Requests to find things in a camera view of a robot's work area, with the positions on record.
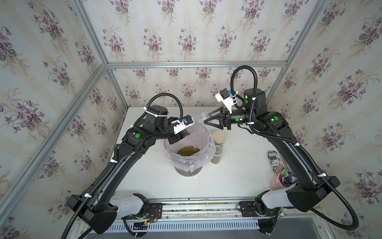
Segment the clear jar with mung beans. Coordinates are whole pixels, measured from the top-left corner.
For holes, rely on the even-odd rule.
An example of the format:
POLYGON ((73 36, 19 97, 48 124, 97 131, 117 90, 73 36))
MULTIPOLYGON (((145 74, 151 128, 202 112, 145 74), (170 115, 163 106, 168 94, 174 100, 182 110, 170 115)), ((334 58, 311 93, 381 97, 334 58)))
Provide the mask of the clear jar with mung beans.
POLYGON ((183 136, 183 137, 187 136, 188 134, 189 134, 189 132, 187 129, 183 129, 182 131, 180 131, 178 133, 178 135, 183 136))

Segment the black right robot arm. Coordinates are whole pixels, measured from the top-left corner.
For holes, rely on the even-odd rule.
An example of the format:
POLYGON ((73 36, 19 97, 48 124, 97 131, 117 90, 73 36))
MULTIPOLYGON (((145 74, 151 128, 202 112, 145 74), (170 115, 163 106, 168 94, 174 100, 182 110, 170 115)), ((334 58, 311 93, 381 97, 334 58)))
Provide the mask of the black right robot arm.
POLYGON ((330 193, 344 200, 337 190, 340 185, 338 178, 321 170, 296 140, 279 112, 268 111, 264 91, 245 90, 242 109, 234 108, 236 99, 227 89, 218 92, 215 98, 223 106, 210 112, 210 117, 204 121, 206 125, 228 130, 233 124, 247 125, 246 130, 266 138, 277 149, 297 178, 294 186, 262 193, 258 198, 264 208, 296 208, 307 212, 330 193))

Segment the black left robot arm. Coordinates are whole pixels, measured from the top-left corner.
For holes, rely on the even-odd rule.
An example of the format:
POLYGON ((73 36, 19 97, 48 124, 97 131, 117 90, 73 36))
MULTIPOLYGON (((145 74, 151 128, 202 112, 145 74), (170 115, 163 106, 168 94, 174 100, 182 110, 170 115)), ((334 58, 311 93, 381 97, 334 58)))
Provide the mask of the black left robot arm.
POLYGON ((90 230, 104 233, 116 220, 118 206, 110 200, 119 184, 132 166, 155 145, 159 139, 167 139, 174 144, 187 136, 184 130, 194 125, 190 115, 180 114, 169 117, 168 110, 162 106, 146 106, 120 144, 113 149, 113 158, 96 180, 79 195, 71 195, 66 204, 74 211, 62 238, 65 239, 77 218, 82 219, 90 230))

